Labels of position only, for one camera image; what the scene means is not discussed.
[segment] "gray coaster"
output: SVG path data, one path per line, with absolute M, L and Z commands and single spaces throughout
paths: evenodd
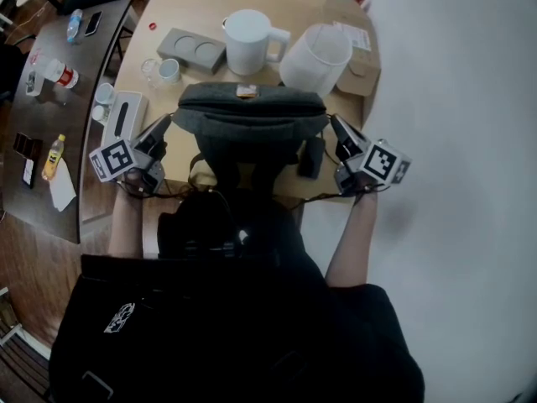
M 179 64 L 214 75 L 226 56 L 226 44 L 190 31 L 171 29 L 157 53 Z

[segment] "black strap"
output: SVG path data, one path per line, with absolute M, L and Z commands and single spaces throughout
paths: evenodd
M 194 178 L 192 178 L 192 169 L 194 169 L 194 166 L 196 165 L 196 163 L 199 163 L 200 161 L 204 161 L 204 160 L 205 158 L 203 157 L 203 154 L 199 153 L 198 155 L 194 155 L 194 158 L 190 162 L 190 170 L 188 172 L 188 181 L 187 181 L 190 186 L 196 186 L 194 184 Z

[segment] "smartphone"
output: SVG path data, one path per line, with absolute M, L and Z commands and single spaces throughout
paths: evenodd
M 87 24 L 85 36 L 91 36 L 97 31 L 99 22 L 101 21 L 102 12 L 96 12 L 91 16 L 90 22 Z

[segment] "person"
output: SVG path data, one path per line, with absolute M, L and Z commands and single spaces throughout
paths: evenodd
M 82 263 L 50 358 L 55 401 L 423 401 L 394 308 L 368 284 L 377 204 L 354 203 L 323 277 L 289 210 L 251 191 L 194 191 L 161 215 L 160 259 L 126 259 L 143 257 L 143 202 L 119 190 L 117 260 Z

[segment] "white floor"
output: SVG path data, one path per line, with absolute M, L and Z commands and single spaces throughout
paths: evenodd
M 505 402 L 537 374 L 537 0 L 372 0 L 383 72 L 366 133 L 414 159 L 380 198 L 370 281 L 426 401 Z M 347 210 L 306 207 L 326 269 Z

